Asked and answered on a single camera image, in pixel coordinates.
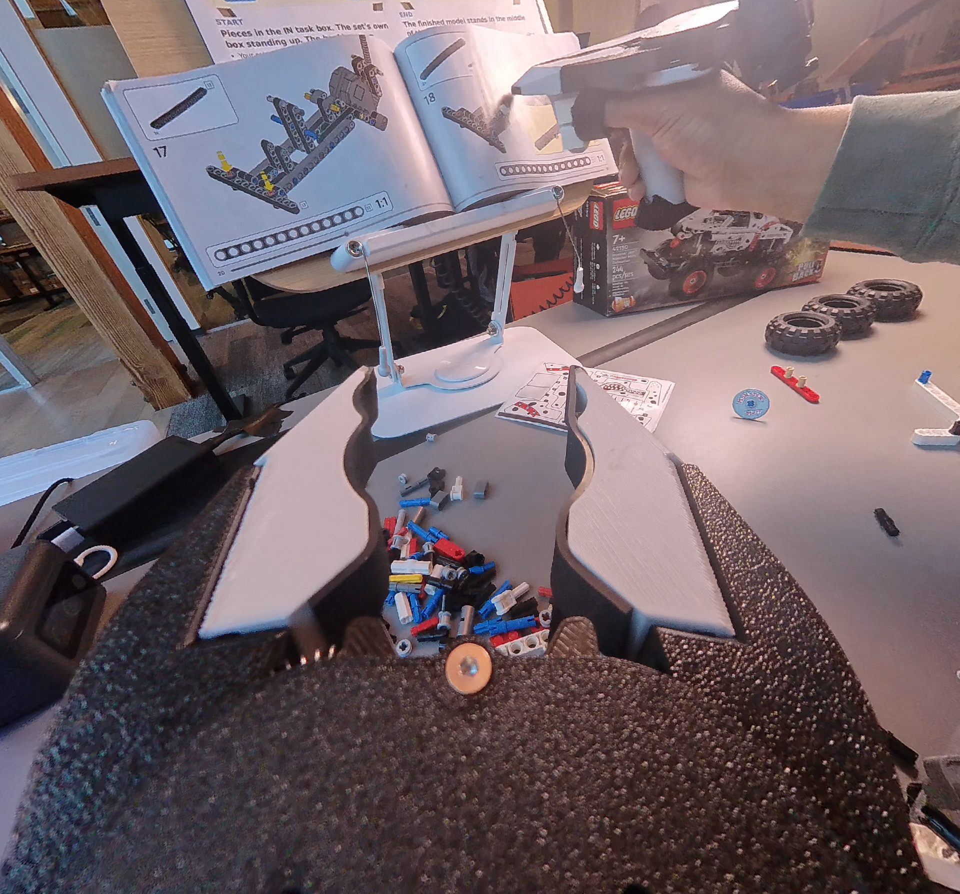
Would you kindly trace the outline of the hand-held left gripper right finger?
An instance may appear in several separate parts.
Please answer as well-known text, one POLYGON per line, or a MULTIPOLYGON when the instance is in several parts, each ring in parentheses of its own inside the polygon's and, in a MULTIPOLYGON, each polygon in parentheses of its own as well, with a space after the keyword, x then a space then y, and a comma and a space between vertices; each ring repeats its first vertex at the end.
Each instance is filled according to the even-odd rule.
POLYGON ((595 383, 571 370, 558 516, 553 627, 592 622, 598 640, 644 640, 651 627, 731 638, 735 626, 676 458, 595 383))

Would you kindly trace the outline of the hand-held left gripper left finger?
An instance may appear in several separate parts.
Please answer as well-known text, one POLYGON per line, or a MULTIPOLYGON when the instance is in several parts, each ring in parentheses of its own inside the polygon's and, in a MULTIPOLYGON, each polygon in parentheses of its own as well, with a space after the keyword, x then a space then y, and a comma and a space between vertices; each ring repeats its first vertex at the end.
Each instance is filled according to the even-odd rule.
POLYGON ((377 377, 357 370, 261 459, 198 636, 276 628, 342 641, 360 617, 379 622, 389 561, 367 483, 377 377))

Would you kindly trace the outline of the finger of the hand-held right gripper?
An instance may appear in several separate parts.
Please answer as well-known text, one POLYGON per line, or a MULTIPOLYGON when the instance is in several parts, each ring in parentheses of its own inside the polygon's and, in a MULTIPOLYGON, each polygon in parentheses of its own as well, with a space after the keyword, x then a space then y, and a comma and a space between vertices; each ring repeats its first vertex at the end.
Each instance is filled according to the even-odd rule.
POLYGON ((736 0, 703 6, 558 59, 641 59, 644 66, 655 69, 709 61, 720 66, 730 58, 737 12, 736 0))
POLYGON ((554 106, 563 149, 580 152, 605 136, 602 125, 598 132, 588 132, 586 121, 581 122, 582 132, 577 132, 572 105, 582 92, 630 93, 662 87, 698 78, 718 66, 716 60, 654 68, 645 66, 642 59, 558 59, 529 68, 511 91, 516 96, 547 97, 554 106))

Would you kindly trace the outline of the instruction booklet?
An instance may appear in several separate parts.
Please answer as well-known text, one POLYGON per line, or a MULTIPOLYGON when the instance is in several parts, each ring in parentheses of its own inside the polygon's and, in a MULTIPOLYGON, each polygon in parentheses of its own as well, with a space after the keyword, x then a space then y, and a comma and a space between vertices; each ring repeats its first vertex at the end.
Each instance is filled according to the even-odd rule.
POLYGON ((102 98, 206 288, 351 233, 458 214, 614 172, 564 148, 511 85, 576 36, 433 26, 395 48, 329 36, 203 70, 108 82, 102 98))

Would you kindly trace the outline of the person's right hand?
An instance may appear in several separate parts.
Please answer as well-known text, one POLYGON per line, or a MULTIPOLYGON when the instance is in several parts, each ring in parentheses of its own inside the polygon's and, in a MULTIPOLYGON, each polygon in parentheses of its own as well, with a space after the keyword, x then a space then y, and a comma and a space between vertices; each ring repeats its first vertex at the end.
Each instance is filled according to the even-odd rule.
POLYGON ((606 102, 609 128, 637 130, 683 173, 686 200, 803 222, 828 179, 852 105, 783 108, 720 71, 606 102))

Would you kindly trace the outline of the sticker sheet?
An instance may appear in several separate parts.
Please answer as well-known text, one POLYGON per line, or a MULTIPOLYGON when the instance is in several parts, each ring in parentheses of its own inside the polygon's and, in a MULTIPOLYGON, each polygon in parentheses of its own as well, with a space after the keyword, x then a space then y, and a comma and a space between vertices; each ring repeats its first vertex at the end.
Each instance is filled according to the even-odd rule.
MULTIPOLYGON (((569 370, 568 364, 541 363, 499 408, 497 418, 566 432, 569 370)), ((585 372, 649 432, 654 432, 675 387, 674 382, 596 368, 586 368, 585 372)))

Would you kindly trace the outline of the black power brick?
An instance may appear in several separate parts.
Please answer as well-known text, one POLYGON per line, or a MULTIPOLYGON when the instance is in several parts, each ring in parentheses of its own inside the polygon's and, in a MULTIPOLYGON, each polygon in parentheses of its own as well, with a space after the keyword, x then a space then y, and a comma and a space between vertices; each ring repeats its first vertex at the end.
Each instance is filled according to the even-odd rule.
POLYGON ((196 504, 205 504, 228 473, 208 444, 169 436, 54 506, 97 544, 126 548, 196 504))

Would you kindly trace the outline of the pile of small brick pieces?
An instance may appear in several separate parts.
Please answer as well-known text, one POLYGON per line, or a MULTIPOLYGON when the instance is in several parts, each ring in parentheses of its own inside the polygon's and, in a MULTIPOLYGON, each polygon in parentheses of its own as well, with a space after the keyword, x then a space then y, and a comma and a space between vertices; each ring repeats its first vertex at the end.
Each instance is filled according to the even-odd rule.
POLYGON ((460 640, 511 660, 546 655, 553 614, 548 527, 486 477, 378 468, 370 484, 390 560, 381 617, 400 659, 460 640))

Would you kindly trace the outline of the black toy set box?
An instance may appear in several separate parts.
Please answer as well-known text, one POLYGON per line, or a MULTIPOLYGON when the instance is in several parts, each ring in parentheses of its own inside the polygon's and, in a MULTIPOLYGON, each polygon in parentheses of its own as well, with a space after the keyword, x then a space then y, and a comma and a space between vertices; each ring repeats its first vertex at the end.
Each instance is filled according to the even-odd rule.
POLYGON ((635 225, 639 206, 618 182, 594 188, 573 219, 582 268, 575 303, 602 316, 816 283, 830 244, 771 215, 697 209, 663 230, 635 225))

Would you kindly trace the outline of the red brick beam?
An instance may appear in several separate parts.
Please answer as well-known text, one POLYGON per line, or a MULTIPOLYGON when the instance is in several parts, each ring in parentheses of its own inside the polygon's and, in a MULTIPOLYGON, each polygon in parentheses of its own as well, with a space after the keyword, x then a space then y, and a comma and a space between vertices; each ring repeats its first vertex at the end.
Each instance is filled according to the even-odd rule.
POLYGON ((820 403, 820 395, 810 387, 805 375, 795 373, 794 367, 790 366, 785 368, 780 365, 773 365, 770 368, 770 373, 781 384, 787 386, 791 391, 811 405, 818 405, 820 403))

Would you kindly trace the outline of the black office chair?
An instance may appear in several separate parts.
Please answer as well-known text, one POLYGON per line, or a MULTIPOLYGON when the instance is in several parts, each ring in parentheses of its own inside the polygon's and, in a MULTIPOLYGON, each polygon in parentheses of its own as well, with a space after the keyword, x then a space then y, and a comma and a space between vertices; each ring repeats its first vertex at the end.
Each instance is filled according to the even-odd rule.
POLYGON ((234 280, 234 292, 243 304, 249 318, 261 327, 281 330, 281 342, 289 346, 294 337, 320 332, 321 341, 283 365, 289 386, 285 400, 296 392, 325 361, 331 359, 338 367, 350 370, 357 363, 349 353, 354 349, 378 348, 380 340, 343 338, 337 323, 358 314, 373 299, 366 279, 317 292, 290 293, 270 288, 253 277, 234 280))

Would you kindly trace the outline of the book stand with white base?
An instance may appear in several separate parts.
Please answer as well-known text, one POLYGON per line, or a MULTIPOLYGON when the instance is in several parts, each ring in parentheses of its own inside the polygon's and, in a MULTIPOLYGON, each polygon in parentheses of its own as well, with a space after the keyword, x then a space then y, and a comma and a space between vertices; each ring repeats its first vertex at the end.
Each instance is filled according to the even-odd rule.
MULTIPOLYGON (((126 55, 140 74, 156 80, 162 69, 198 69, 209 58, 185 0, 101 0, 126 55)), ((342 287, 368 272, 381 340, 377 375, 379 416, 375 435, 398 437, 438 431, 453 419, 496 408, 517 390, 543 360, 569 357, 545 335, 506 332, 510 285, 518 232, 575 211, 589 182, 542 187, 509 200, 414 226, 362 234, 356 228, 345 245, 328 253, 328 242, 313 242, 309 256, 255 277, 288 293, 342 287), (501 237, 495 303, 487 332, 455 344, 397 359, 385 300, 385 274, 437 255, 501 237)))

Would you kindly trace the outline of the white plastic storage box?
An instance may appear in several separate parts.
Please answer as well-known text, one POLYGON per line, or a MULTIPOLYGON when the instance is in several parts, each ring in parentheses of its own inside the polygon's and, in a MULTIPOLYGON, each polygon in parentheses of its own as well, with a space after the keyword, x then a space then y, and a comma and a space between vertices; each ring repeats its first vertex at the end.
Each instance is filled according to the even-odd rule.
POLYGON ((150 420, 118 425, 85 437, 1 459, 1 504, 42 493, 57 479, 82 479, 122 464, 163 439, 150 420))

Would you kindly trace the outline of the red box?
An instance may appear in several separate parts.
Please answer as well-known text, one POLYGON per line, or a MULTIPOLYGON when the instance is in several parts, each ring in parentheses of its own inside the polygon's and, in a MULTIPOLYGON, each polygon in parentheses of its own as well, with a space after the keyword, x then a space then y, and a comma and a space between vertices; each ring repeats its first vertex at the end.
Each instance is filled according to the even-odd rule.
POLYGON ((572 257, 515 265, 510 286, 510 319, 517 321, 570 302, 572 288, 572 257))

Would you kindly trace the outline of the black toy tyre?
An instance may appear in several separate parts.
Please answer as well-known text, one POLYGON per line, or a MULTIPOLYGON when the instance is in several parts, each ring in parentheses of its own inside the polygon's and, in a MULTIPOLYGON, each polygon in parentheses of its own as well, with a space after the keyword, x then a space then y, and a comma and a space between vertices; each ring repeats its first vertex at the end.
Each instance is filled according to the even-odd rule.
POLYGON ((836 347, 843 333, 832 316, 798 310, 782 313, 766 325, 767 346, 789 357, 818 357, 836 347))
POLYGON ((901 322, 912 319, 923 300, 917 284, 903 279, 872 278, 852 285, 846 293, 869 300, 879 322, 901 322))
POLYGON ((834 320, 841 329, 841 338, 867 336, 877 318, 877 307, 872 298, 851 293, 817 296, 802 309, 834 320))

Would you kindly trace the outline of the small black box device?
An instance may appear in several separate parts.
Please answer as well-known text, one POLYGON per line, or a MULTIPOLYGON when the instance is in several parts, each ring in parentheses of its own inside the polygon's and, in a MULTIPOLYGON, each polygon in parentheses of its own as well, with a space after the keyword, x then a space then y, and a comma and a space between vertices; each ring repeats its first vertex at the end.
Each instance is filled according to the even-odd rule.
POLYGON ((53 543, 1 557, 1 725, 56 702, 90 649, 105 587, 53 543))

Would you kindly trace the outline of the white grey brick part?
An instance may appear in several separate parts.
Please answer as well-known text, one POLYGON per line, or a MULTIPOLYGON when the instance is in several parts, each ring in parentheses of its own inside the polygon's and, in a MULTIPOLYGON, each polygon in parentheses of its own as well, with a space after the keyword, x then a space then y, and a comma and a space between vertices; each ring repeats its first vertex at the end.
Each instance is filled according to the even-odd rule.
POLYGON ((910 828, 923 870, 935 883, 959 889, 959 756, 928 756, 909 769, 910 828))

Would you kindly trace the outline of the wooden table with black legs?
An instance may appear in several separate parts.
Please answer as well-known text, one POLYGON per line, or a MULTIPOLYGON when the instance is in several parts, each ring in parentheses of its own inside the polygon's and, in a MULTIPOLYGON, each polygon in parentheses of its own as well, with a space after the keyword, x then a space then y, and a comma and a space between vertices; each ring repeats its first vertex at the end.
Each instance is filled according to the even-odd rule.
POLYGON ((231 396, 221 384, 193 329, 125 224, 127 217, 163 216, 162 207, 133 158, 17 174, 12 183, 18 191, 50 193, 73 208, 97 207, 224 419, 239 420, 247 415, 249 398, 243 394, 231 396))

